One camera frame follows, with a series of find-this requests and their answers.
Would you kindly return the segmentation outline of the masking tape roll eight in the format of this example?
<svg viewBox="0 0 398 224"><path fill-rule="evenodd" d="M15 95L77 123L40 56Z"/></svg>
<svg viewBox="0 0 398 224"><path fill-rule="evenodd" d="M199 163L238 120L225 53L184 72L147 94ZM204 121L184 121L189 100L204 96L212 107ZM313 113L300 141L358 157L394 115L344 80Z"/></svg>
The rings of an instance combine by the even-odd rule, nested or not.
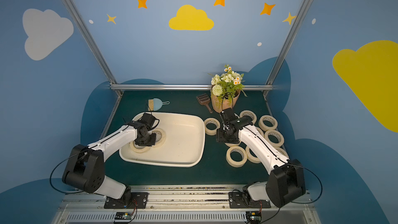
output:
<svg viewBox="0 0 398 224"><path fill-rule="evenodd" d="M130 149L135 153L144 153L150 150L150 146L139 146L136 145L135 142L129 143Z"/></svg>

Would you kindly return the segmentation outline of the masking tape roll nine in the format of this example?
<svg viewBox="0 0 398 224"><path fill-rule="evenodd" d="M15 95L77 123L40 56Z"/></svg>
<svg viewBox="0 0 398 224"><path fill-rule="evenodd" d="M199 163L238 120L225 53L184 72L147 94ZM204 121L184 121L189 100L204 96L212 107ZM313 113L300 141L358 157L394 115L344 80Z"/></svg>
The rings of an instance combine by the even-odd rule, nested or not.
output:
<svg viewBox="0 0 398 224"><path fill-rule="evenodd" d="M155 134L155 144L152 147L160 148L166 141L166 132L161 128L156 128L152 134Z"/></svg>

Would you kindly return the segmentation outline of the masking tape roll twelve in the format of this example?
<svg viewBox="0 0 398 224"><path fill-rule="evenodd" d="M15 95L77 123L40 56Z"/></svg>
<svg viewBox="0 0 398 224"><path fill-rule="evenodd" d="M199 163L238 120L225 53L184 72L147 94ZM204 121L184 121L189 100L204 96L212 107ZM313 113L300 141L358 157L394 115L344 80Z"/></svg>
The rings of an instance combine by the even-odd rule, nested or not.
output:
<svg viewBox="0 0 398 224"><path fill-rule="evenodd" d="M241 168L247 162L248 157L245 150L240 146L232 146L227 150L226 161L234 168Z"/></svg>

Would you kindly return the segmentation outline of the masking tape roll three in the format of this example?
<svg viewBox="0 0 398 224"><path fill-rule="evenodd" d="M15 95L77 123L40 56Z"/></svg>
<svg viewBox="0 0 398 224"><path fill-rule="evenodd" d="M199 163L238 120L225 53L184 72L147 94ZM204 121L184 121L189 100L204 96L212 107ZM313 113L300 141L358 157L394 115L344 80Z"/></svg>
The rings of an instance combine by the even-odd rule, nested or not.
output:
<svg viewBox="0 0 398 224"><path fill-rule="evenodd" d="M220 122L216 118L207 118L204 120L205 133L210 136L217 134L217 130L221 127Z"/></svg>

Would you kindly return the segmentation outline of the masking tape roll two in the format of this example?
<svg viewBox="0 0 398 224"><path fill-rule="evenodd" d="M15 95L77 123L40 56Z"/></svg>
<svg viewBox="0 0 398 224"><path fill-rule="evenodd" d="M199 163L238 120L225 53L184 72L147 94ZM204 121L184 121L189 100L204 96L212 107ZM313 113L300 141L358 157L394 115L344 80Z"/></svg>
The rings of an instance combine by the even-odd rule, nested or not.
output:
<svg viewBox="0 0 398 224"><path fill-rule="evenodd" d="M257 115L249 110L244 110L239 114L240 118L249 117L251 119L252 124L256 124L257 122Z"/></svg>

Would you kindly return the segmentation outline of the masking tape roll five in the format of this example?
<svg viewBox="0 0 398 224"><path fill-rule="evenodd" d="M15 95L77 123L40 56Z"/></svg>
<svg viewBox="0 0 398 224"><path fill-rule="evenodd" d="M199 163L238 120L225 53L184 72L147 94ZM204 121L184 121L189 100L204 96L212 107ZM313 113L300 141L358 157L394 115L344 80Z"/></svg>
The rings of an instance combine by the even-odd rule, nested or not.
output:
<svg viewBox="0 0 398 224"><path fill-rule="evenodd" d="M249 146L246 146L245 151L246 151L246 154L247 154L247 159L250 162L255 163L255 164L261 163L259 158L257 158L256 156L251 154L251 149L249 148Z"/></svg>

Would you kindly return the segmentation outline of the masking tape roll four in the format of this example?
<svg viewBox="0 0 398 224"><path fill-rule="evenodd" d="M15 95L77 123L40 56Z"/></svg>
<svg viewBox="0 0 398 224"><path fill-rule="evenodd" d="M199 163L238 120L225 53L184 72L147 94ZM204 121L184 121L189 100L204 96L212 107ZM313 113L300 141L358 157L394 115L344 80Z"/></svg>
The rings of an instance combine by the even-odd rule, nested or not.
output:
<svg viewBox="0 0 398 224"><path fill-rule="evenodd" d="M278 126L278 121L270 115L263 115L260 117L258 120L259 127L263 131L268 131L268 130L276 130Z"/></svg>

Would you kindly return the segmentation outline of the cream plastic storage tray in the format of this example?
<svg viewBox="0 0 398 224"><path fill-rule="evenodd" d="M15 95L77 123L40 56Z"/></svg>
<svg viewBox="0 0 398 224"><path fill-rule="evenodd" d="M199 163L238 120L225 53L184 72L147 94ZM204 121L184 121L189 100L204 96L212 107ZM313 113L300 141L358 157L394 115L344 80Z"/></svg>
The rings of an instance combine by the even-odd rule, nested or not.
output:
<svg viewBox="0 0 398 224"><path fill-rule="evenodd" d="M160 120L158 129L165 132L165 142L160 147L137 153L124 145L120 157L127 162L162 167L192 167L201 160L205 145L204 121L194 115L153 113Z"/></svg>

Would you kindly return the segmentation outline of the masking tape roll one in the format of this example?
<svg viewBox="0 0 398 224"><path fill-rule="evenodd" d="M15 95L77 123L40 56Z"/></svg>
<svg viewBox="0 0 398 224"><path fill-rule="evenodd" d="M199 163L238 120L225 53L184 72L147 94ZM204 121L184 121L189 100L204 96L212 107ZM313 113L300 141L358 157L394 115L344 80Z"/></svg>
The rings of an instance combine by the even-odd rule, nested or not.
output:
<svg viewBox="0 0 398 224"><path fill-rule="evenodd" d="M284 136L276 130L267 130L264 137L274 147L281 147L285 143Z"/></svg>

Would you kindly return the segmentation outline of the masking tape roll ten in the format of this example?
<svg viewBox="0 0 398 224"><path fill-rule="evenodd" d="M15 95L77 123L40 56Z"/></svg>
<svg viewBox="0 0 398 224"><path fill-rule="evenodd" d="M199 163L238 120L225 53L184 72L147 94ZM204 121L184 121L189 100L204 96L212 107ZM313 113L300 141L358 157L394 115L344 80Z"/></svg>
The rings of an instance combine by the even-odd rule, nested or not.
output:
<svg viewBox="0 0 398 224"><path fill-rule="evenodd" d="M225 145L228 146L228 147L239 146L240 144L241 144L241 142L238 142L236 144L225 143Z"/></svg>

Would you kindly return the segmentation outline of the masking tape roll six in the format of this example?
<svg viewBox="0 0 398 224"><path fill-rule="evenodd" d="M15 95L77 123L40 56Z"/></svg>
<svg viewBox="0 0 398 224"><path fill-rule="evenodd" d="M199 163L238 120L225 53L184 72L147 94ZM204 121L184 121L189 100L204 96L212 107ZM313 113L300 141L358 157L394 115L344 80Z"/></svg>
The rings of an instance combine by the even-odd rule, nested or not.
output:
<svg viewBox="0 0 398 224"><path fill-rule="evenodd" d="M263 130L262 130L261 128L256 127L256 130L260 133L260 135L261 135L262 137L264 137L264 132L263 132Z"/></svg>

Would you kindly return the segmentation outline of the masking tape roll eleven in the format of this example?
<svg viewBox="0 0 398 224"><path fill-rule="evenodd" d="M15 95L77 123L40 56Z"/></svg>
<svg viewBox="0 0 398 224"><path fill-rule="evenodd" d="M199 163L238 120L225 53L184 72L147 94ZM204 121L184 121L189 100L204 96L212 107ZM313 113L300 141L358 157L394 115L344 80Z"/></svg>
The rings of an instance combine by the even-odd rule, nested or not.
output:
<svg viewBox="0 0 398 224"><path fill-rule="evenodd" d="M289 155L287 154L287 152L282 149L281 147L276 147L275 148L277 151L279 151L281 154L283 154L284 156L286 156L287 158L289 158Z"/></svg>

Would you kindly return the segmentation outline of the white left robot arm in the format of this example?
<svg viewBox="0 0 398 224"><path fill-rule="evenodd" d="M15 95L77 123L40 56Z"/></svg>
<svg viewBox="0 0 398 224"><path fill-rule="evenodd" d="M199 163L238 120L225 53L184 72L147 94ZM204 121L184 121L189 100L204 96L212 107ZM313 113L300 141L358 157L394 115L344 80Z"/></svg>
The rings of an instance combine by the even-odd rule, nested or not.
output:
<svg viewBox="0 0 398 224"><path fill-rule="evenodd" d="M105 175L105 162L130 142L154 144L155 138L150 132L156 121L131 120L97 142L87 146L76 145L68 158L62 176L63 183L86 193L129 201L127 186Z"/></svg>

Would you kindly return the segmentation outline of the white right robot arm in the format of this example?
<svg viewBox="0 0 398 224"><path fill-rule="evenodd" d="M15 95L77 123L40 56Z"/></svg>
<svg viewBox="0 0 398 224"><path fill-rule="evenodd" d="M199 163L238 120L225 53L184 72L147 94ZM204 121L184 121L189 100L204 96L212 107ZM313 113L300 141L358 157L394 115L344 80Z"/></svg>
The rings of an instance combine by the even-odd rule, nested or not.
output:
<svg viewBox="0 0 398 224"><path fill-rule="evenodd" d="M217 129L216 140L246 144L260 160L269 174L266 182L247 185L244 192L247 201L270 200L276 207L283 207L305 195L305 178L301 163L290 160L274 148L252 124L250 117L238 118L234 113L220 114L223 127Z"/></svg>

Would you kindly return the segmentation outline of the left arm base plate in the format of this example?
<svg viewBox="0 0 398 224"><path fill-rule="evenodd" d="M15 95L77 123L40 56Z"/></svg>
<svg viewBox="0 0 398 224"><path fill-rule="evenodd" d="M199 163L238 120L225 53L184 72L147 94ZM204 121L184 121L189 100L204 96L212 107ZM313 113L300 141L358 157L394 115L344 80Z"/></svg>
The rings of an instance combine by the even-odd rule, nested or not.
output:
<svg viewBox="0 0 398 224"><path fill-rule="evenodd" d="M147 192L130 192L129 195L122 196L120 199L107 197L104 209L144 209L148 202Z"/></svg>

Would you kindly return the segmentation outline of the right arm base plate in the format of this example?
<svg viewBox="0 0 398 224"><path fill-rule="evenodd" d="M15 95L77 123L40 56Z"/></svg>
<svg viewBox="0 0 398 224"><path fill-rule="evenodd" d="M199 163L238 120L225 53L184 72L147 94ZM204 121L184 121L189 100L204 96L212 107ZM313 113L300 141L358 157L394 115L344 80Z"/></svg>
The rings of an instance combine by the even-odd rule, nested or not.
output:
<svg viewBox="0 0 398 224"><path fill-rule="evenodd" d="M248 193L233 190L228 193L230 208L271 208L269 200L253 200Z"/></svg>

